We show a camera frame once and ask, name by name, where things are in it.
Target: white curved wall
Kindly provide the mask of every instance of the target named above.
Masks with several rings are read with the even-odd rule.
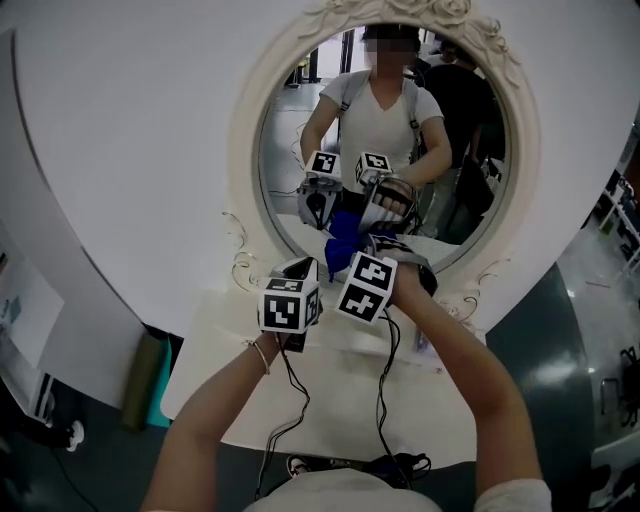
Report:
[[[618,161],[640,100],[640,9],[633,0],[477,4],[501,20],[522,60],[543,144],[508,275],[477,313],[476,325],[490,328],[556,260]],[[198,291],[224,286],[229,271],[234,239],[225,238],[220,212],[233,105],[301,3],[13,7],[26,118],[63,211],[143,321],[185,335]]]
[[[0,224],[15,245],[9,257],[24,257],[38,278],[21,287],[22,314],[11,332],[24,364],[4,356],[2,364],[18,387],[29,382],[20,377],[37,375],[37,367],[118,407],[144,327],[91,264],[42,179],[20,116],[11,60],[6,31],[0,33]]]

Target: wire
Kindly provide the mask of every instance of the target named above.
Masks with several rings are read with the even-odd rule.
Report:
[[[324,231],[324,226],[322,225],[322,217],[324,217],[324,204],[320,209],[320,214],[317,214],[316,211],[312,210],[311,208],[309,208],[309,211],[311,212],[311,215],[313,215],[313,220],[316,221],[316,229],[318,231]]]
[[[382,433],[382,427],[384,425],[384,421],[387,419],[387,404],[384,402],[384,394],[383,394],[384,383],[387,380],[387,375],[389,375],[389,371],[391,370],[391,365],[393,364],[396,351],[400,346],[400,327],[398,327],[398,324],[391,319],[391,317],[389,316],[389,311],[386,308],[384,310],[384,315],[387,322],[389,322],[389,332],[391,333],[391,351],[389,353],[389,359],[387,360],[387,365],[384,367],[384,370],[382,370],[382,375],[380,375],[380,382],[378,385],[378,400],[376,402],[376,420],[378,421],[378,435],[380,436],[380,441],[382,441],[382,445],[384,446],[384,449],[387,452],[387,455],[396,465],[396,468],[398,468],[398,472],[402,476],[402,479],[404,480],[407,486],[407,489],[411,489],[411,482],[407,478],[407,475],[405,475],[404,471],[402,471],[402,468],[400,467],[400,464],[398,464],[398,461],[396,460],[393,453],[391,453],[391,450],[389,449],[389,445],[387,444],[387,441],[384,438],[384,434]],[[397,341],[396,341],[396,331],[393,330],[394,328],[396,329],[398,334]]]
[[[49,450],[51,450],[51,454],[53,455],[53,458],[56,459],[56,462],[58,463],[58,466],[60,466],[60,470],[62,471],[62,474],[64,475],[65,480],[69,483],[69,486],[75,491],[75,493],[82,499],[82,501],[84,501],[87,505],[89,505],[91,507],[91,510],[93,510],[94,512],[98,512],[98,507],[96,507],[93,503],[91,503],[87,497],[82,494],[80,492],[80,489],[78,489],[75,484],[71,481],[71,479],[69,478],[69,475],[67,474],[66,469],[64,469],[64,465],[62,464],[62,461],[60,460],[60,458],[58,457],[58,454],[54,451],[53,448],[49,447]]]
[[[291,194],[297,193],[299,188],[292,190],[291,192],[283,192],[282,190],[269,190],[269,194],[283,194],[285,196],[289,196]]]
[[[416,234],[420,234],[420,228],[422,228],[422,226],[424,225],[424,218],[420,217],[419,214],[416,214],[415,216],[415,221],[414,221],[414,225],[413,228],[411,229],[411,231],[409,231],[409,235],[416,235]]]
[[[411,478],[412,482],[415,482],[416,480],[422,480],[425,476],[427,476],[430,472],[431,472],[431,459],[429,457],[427,457],[425,455],[425,459],[427,460],[427,463],[424,465],[424,467],[421,467],[419,469],[414,469],[413,472],[416,473],[418,471],[423,471],[423,473],[421,475],[418,476],[414,476]]]
[[[293,153],[293,157],[296,159],[296,162],[298,162],[298,165],[300,166],[300,169],[302,169],[304,171],[304,163],[302,160],[300,160],[298,158],[298,152],[293,149],[293,146],[295,146],[296,144],[299,146],[300,145],[300,139],[302,138],[302,132],[298,131],[300,130],[300,128],[302,128],[303,126],[306,126],[307,121],[305,121],[304,123],[302,123],[301,125],[296,126],[296,136],[298,137],[296,140],[294,140],[291,145],[289,146],[289,150]]]
[[[267,447],[265,449],[264,456],[262,457],[262,466],[260,468],[260,474],[258,475],[258,483],[256,485],[256,492],[254,495],[254,500],[256,501],[260,497],[260,490],[262,489],[264,474],[269,468],[271,461],[273,460],[278,439],[280,439],[287,432],[291,432],[294,428],[296,428],[298,425],[300,425],[304,421],[304,415],[307,412],[307,407],[309,406],[309,402],[311,401],[311,397],[309,396],[309,392],[307,391],[307,388],[305,388],[302,385],[302,383],[298,379],[298,376],[296,375],[296,373],[293,371],[293,368],[291,367],[289,358],[287,357],[287,354],[285,353],[284,347],[282,345],[282,341],[280,340],[280,334],[275,333],[275,336],[276,336],[276,341],[278,343],[278,348],[280,349],[280,353],[282,354],[282,359],[284,360],[284,364],[287,367],[287,373],[289,374],[289,383],[294,389],[296,389],[306,397],[306,401],[304,403],[304,406],[302,407],[302,411],[300,412],[300,416],[298,417],[297,420],[289,421],[284,425],[280,425],[279,427],[275,428],[269,435],[269,439],[267,441]]]

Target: black hair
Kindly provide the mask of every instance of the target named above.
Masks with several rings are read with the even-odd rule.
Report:
[[[396,39],[410,41],[413,51],[419,52],[422,46],[420,42],[420,29],[411,25],[398,25],[395,23],[377,23],[367,25],[364,28],[362,40],[370,39]]]
[[[476,61],[473,60],[473,57],[465,52],[462,48],[458,48],[456,50],[456,57],[458,57],[458,59],[460,59],[461,61],[466,62],[467,64],[477,66]]]
[[[440,51],[443,51],[447,48],[452,48],[454,50],[458,49],[458,47],[453,42],[449,41],[448,39],[443,39],[440,43]]]

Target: person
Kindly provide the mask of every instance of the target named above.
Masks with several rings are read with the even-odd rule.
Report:
[[[424,86],[438,101],[444,114],[444,125],[451,144],[451,168],[434,184],[431,204],[422,231],[431,238],[438,236],[441,217],[452,197],[459,170],[469,148],[469,158],[478,163],[477,152],[482,124],[492,117],[493,92],[475,70],[477,64],[461,48],[453,65],[437,66],[425,74]]]
[[[424,88],[424,76],[431,69],[431,64],[420,58],[420,54],[416,52],[416,59],[409,69],[413,72],[413,81],[418,87]]]
[[[475,418],[475,510],[551,511],[527,408],[505,367],[422,288],[416,265],[398,265],[391,300],[431,341]],[[281,350],[272,332],[260,335],[256,343],[260,351],[247,347],[184,405],[165,437],[143,512],[215,510],[221,439],[265,375],[265,365]],[[270,510],[440,509],[429,498],[393,489],[373,475],[337,469],[296,476],[247,509]]]
[[[361,191],[356,184],[355,169],[363,151],[387,156],[396,175],[420,189],[450,166],[451,149],[438,103],[428,91],[417,89],[411,114],[419,125],[429,152],[416,162],[410,162],[416,134],[403,94],[407,87],[415,85],[408,84],[403,71],[405,66],[415,61],[416,44],[420,44],[418,29],[393,24],[369,25],[365,28],[363,40],[372,68],[362,90],[341,115],[347,84],[356,73],[342,74],[323,89],[318,105],[302,132],[302,158],[306,163],[313,151],[321,149],[327,130],[340,117],[342,182],[348,191]],[[400,187],[398,191],[410,197],[407,189]],[[400,202],[389,198],[381,200],[385,208],[404,213],[406,207]]]
[[[440,43],[440,53],[430,55],[425,62],[432,68],[442,66],[443,64],[453,64],[457,58],[456,51],[458,47],[451,41],[444,39]]]

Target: ornate mirror frame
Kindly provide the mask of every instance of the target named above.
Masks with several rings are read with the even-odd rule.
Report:
[[[500,23],[478,14],[471,0],[326,0],[306,9],[266,46],[246,77],[229,131],[230,209],[244,231],[234,269],[250,267],[234,280],[240,286],[243,280],[249,284],[251,275],[265,275],[275,264],[294,257],[274,227],[261,191],[260,132],[269,105],[296,62],[336,33],[371,23],[417,25],[451,39],[477,60],[501,102],[505,163],[510,168],[502,198],[496,197],[495,215],[486,229],[472,235],[470,242],[475,243],[437,273],[438,301],[478,332],[473,313],[482,288],[491,277],[499,278],[508,263],[510,242],[536,189],[540,133],[529,83],[500,33]]]

